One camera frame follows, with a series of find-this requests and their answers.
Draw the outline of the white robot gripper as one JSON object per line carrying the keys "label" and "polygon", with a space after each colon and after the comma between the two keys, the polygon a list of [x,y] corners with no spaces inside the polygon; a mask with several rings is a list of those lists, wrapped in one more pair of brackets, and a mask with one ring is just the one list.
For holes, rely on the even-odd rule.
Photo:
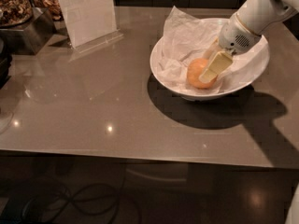
{"label": "white robot gripper", "polygon": [[260,35],[252,33],[234,13],[222,26],[219,39],[216,38],[203,54],[204,59],[209,59],[203,69],[199,80],[209,83],[233,63],[229,54],[243,54],[254,47],[261,39]]}

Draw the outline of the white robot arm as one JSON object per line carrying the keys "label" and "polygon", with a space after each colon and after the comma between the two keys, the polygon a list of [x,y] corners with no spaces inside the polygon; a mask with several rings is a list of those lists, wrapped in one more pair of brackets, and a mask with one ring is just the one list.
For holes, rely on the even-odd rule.
{"label": "white robot arm", "polygon": [[233,63],[233,56],[248,52],[273,23],[299,12],[299,0],[247,0],[222,26],[205,51],[207,66],[198,79],[207,84]]}

